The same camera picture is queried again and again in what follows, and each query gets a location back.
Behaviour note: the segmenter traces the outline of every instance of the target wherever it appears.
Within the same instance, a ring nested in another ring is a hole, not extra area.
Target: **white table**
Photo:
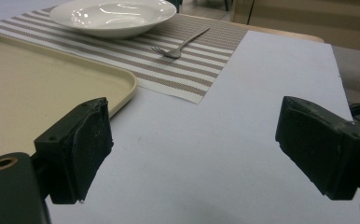
[[[0,19],[62,2],[3,0]],[[275,142],[285,95],[352,118],[329,45],[251,31],[199,105],[139,88],[86,202],[47,199],[52,222],[360,223],[360,190],[330,201]]]

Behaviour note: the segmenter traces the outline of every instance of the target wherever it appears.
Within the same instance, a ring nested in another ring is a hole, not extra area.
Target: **metal utensil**
[[[154,51],[156,51],[158,54],[161,54],[165,57],[170,57],[170,58],[180,58],[181,56],[181,49],[188,44],[189,42],[191,42],[192,40],[194,40],[195,38],[197,38],[198,36],[202,35],[203,33],[205,33],[206,31],[208,31],[210,28],[209,27],[205,27],[202,30],[198,31],[197,33],[195,33],[194,35],[190,36],[189,38],[187,38],[185,41],[183,41],[183,43],[177,47],[177,49],[172,49],[170,51],[165,51],[164,49],[160,49],[160,48],[152,48]]]

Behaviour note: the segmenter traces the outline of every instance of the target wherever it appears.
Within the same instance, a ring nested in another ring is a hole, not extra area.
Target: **placemat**
[[[0,34],[22,39],[133,72],[138,85],[198,104],[247,30],[225,21],[176,14],[147,33],[126,40],[101,39],[61,26],[46,8],[0,20]],[[182,57],[158,55],[151,47],[176,48],[182,40],[209,26],[185,46]]]

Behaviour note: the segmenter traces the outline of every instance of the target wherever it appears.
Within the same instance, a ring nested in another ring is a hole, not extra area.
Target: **white plate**
[[[53,21],[89,35],[124,39],[142,34],[176,13],[165,0],[76,0],[53,8]]]

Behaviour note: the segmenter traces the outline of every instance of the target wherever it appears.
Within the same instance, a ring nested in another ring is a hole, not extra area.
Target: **beige tray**
[[[133,73],[0,36],[0,155],[33,141],[85,101],[106,97],[113,116],[135,94]]]

